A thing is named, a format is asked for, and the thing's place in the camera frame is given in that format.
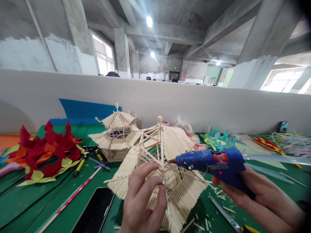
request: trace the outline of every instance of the white partition wall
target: white partition wall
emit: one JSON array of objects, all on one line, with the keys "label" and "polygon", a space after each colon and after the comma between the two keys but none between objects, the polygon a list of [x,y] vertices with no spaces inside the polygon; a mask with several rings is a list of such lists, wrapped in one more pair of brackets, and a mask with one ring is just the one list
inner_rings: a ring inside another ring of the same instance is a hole
[{"label": "white partition wall", "polygon": [[9,69],[0,69],[0,131],[18,132],[23,124],[36,132],[51,118],[66,118],[59,98],[119,103],[137,113],[143,128],[155,125],[157,116],[173,125],[180,115],[195,132],[219,126],[221,132],[260,134],[289,121],[289,132],[294,126],[311,135],[311,95]]}]

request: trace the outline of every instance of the glue gun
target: glue gun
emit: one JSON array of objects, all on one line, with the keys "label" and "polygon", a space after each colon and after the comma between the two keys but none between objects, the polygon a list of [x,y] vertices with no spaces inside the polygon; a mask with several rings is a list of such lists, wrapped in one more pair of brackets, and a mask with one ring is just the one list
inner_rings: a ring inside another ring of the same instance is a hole
[{"label": "glue gun", "polygon": [[186,170],[198,170],[208,172],[226,184],[229,184],[244,193],[251,199],[255,194],[245,185],[239,172],[245,171],[244,159],[237,148],[225,149],[223,152],[212,150],[191,151],[170,160]]}]

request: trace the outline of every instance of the green table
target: green table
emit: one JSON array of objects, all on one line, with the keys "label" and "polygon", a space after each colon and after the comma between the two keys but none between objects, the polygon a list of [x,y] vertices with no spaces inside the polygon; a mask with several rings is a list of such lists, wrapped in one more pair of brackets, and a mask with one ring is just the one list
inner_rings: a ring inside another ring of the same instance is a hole
[{"label": "green table", "polygon": [[[54,126],[55,132],[65,132],[64,125]],[[95,143],[88,138],[88,134],[100,133],[105,130],[100,124],[77,124],[72,125],[72,133],[75,137],[82,138],[84,145],[92,146]],[[44,136],[43,127],[37,134],[39,137]],[[308,186],[310,174],[303,172],[291,164],[284,164],[288,171],[272,167],[270,165],[251,161],[250,163],[275,171],[283,172],[297,179]],[[46,229],[45,232],[70,232],[84,210],[86,204],[91,198],[97,187],[105,187],[104,180],[111,179],[121,162],[110,163],[110,171],[100,170],[99,173],[91,180],[91,182],[80,192],[80,194],[70,203],[70,205],[54,220],[54,222]],[[35,232],[54,211],[72,194],[79,185],[84,183],[93,172],[95,163],[88,160],[84,165],[80,175],[72,178],[71,171],[67,171],[57,177],[55,182],[34,184],[24,187],[16,187],[23,181],[24,171],[14,171],[11,174],[0,179],[0,228],[6,226],[1,232]],[[308,198],[308,189],[299,184],[288,184],[275,178],[269,177],[284,192],[286,192],[295,202]],[[206,179],[211,180],[211,176],[207,175]],[[211,187],[208,187],[200,196],[197,204],[192,209],[188,220],[190,221],[195,214],[198,215],[197,222],[202,227],[205,226],[205,217],[208,214],[211,223],[211,232],[234,232],[223,216],[217,211],[212,202],[208,199],[208,195],[212,195],[220,205],[224,205],[234,211],[236,214],[229,214],[238,224],[247,224],[260,232],[265,232],[262,227],[255,222],[248,214],[240,210],[234,203],[227,198],[223,201],[215,196]],[[116,232],[114,226],[120,226],[123,215],[123,201],[115,197],[110,212],[107,216],[102,232]],[[199,232],[200,229],[191,226],[187,232]]]}]

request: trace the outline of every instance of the glue gun nozzle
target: glue gun nozzle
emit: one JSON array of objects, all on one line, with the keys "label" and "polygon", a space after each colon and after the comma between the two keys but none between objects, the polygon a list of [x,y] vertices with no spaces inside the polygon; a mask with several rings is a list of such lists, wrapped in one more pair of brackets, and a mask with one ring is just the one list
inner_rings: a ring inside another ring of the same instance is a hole
[{"label": "glue gun nozzle", "polygon": [[176,163],[176,159],[169,160],[168,163]]}]

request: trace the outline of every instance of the ceiling light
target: ceiling light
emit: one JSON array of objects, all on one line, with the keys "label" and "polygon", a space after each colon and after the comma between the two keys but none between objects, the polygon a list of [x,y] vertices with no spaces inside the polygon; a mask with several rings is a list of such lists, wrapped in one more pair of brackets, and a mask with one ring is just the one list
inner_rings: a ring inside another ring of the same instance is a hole
[{"label": "ceiling light", "polygon": [[152,18],[150,16],[147,16],[146,20],[147,20],[147,26],[151,28],[153,25]]}]

